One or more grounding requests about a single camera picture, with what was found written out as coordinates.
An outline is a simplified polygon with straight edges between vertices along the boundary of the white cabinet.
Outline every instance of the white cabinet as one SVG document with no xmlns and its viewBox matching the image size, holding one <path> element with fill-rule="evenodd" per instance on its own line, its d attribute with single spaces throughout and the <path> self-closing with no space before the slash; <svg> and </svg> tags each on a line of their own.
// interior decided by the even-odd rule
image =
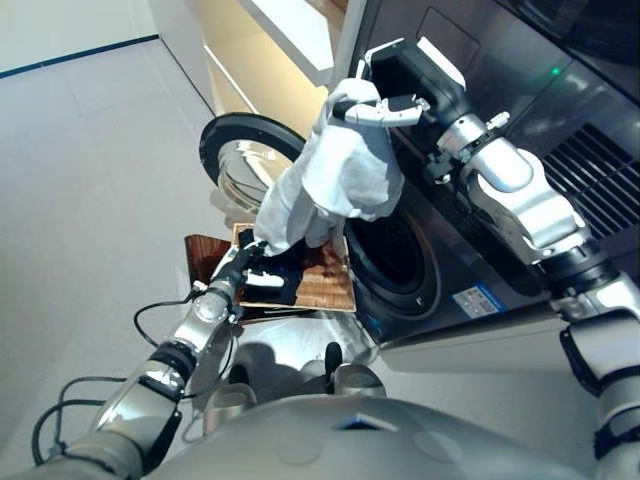
<svg viewBox="0 0 640 480">
<path fill-rule="evenodd" d="M 314 85 L 344 77 L 366 2 L 238 0 Z"/>
<path fill-rule="evenodd" d="M 259 113 L 304 137 L 327 86 L 347 75 L 366 2 L 346 3 L 151 0 L 160 35 L 217 115 Z"/>
</svg>

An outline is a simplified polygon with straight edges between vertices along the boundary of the stainless steel panel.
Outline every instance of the stainless steel panel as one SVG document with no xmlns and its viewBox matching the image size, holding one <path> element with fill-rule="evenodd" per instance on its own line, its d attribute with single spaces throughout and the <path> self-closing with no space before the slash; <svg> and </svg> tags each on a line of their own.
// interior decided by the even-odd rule
<svg viewBox="0 0 640 480">
<path fill-rule="evenodd" d="M 485 120 L 505 110 L 517 118 L 571 63 L 562 50 L 487 0 L 382 1 L 368 45 L 422 35 L 462 71 L 469 98 Z"/>
</svg>

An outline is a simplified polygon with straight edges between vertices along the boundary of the baseboard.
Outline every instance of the baseboard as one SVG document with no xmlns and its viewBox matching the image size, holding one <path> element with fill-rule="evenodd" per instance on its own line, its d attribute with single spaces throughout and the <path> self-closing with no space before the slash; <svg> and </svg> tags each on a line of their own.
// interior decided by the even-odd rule
<svg viewBox="0 0 640 480">
<path fill-rule="evenodd" d="M 115 50 L 117 48 L 128 47 L 129 45 L 135 45 L 136 43 L 144 43 L 151 40 L 157 40 L 158 38 L 160 38 L 158 35 L 147 35 L 146 37 L 134 38 L 132 40 L 126 40 L 124 42 L 112 43 L 103 47 L 92 48 L 90 50 L 84 50 L 82 52 L 63 55 L 62 57 L 52 58 L 50 60 L 43 60 L 42 62 L 33 63 L 24 67 L 18 67 L 0 72 L 0 78 L 10 77 L 12 75 L 17 75 L 18 73 L 28 72 L 29 70 L 35 70 L 36 68 L 47 67 L 49 65 L 55 65 L 56 63 L 62 63 L 68 60 L 75 60 L 76 58 L 87 57 L 96 53 L 102 53 L 109 50 Z"/>
</svg>

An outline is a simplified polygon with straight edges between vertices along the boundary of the air vent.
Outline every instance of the air vent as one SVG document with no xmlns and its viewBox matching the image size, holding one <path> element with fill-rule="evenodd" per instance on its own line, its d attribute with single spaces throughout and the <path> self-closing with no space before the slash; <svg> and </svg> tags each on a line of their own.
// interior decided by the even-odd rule
<svg viewBox="0 0 640 480">
<path fill-rule="evenodd" d="M 578 206 L 597 239 L 640 223 L 640 162 L 593 125 L 542 163 L 549 184 Z"/>
</svg>

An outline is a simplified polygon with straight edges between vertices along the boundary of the white cloth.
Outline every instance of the white cloth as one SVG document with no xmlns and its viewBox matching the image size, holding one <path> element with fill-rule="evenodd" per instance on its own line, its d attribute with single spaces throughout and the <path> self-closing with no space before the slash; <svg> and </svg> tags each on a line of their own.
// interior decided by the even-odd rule
<svg viewBox="0 0 640 480">
<path fill-rule="evenodd" d="M 341 100 L 380 100 L 368 81 L 341 81 L 325 101 L 300 156 L 268 190 L 254 235 L 278 255 L 301 239 L 309 247 L 334 239 L 343 254 L 345 218 L 374 221 L 395 208 L 404 176 L 386 128 L 354 125 L 331 115 Z"/>
</svg>

